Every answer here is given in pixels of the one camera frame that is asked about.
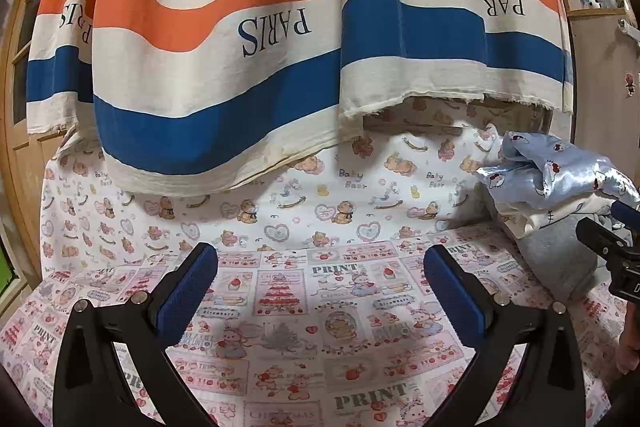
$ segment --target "cloth stack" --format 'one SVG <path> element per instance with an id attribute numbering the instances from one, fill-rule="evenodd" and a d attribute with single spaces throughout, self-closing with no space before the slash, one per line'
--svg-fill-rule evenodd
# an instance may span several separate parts
<path id="1" fill-rule="evenodd" d="M 581 296 L 600 274 L 596 254 L 575 237 L 576 224 L 591 217 L 630 246 L 610 206 L 618 199 L 637 208 L 638 191 L 607 157 L 556 137 L 508 132 L 499 155 L 500 165 L 477 172 L 489 212 L 556 299 Z"/>

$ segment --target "metal rivet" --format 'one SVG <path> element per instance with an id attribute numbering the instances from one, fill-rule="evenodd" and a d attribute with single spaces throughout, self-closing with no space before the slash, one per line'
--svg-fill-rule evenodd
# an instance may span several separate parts
<path id="1" fill-rule="evenodd" d="M 132 296 L 130 301 L 133 302 L 133 304 L 142 304 L 144 301 L 146 301 L 146 298 L 148 298 L 149 294 L 147 292 L 145 292 L 144 290 L 140 290 L 135 292 Z"/>
<path id="2" fill-rule="evenodd" d="M 87 299 L 80 299 L 79 301 L 76 302 L 76 304 L 74 304 L 74 309 L 77 312 L 83 312 L 88 305 L 89 305 L 89 301 Z"/>
<path id="3" fill-rule="evenodd" d="M 566 306 L 564 304 L 562 304 L 562 302 L 554 302 L 551 305 L 551 308 L 553 309 L 553 311 L 555 311 L 558 315 L 562 315 L 564 313 L 566 313 Z"/>
<path id="4" fill-rule="evenodd" d="M 494 302 L 498 304 L 498 306 L 506 306 L 511 302 L 511 298 L 504 292 L 498 292 L 494 295 Z"/>

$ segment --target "striped fabric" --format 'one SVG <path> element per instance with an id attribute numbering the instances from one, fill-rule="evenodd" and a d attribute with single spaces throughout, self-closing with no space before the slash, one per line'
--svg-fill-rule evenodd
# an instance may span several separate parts
<path id="1" fill-rule="evenodd" d="M 215 192 L 409 95 L 571 111 L 567 35 L 559 0 L 42 0 L 28 127 L 93 107 L 121 188 Z"/>

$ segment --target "blue satin fabric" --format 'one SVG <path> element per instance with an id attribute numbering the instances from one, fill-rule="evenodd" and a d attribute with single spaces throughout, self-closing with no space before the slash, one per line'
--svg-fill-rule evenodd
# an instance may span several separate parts
<path id="1" fill-rule="evenodd" d="M 500 165 L 476 172 L 495 201 L 545 210 L 601 190 L 634 208 L 640 203 L 633 182 L 609 158 L 553 136 L 509 131 L 498 155 Z"/>

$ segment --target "green panel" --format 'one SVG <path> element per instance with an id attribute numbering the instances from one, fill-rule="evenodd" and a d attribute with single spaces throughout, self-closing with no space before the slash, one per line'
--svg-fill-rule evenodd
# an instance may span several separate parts
<path id="1" fill-rule="evenodd" d="M 0 295 L 2 295 L 7 286 L 9 286 L 9 283 L 14 280 L 15 275 L 1 241 L 0 248 L 2 250 L 0 251 Z"/>

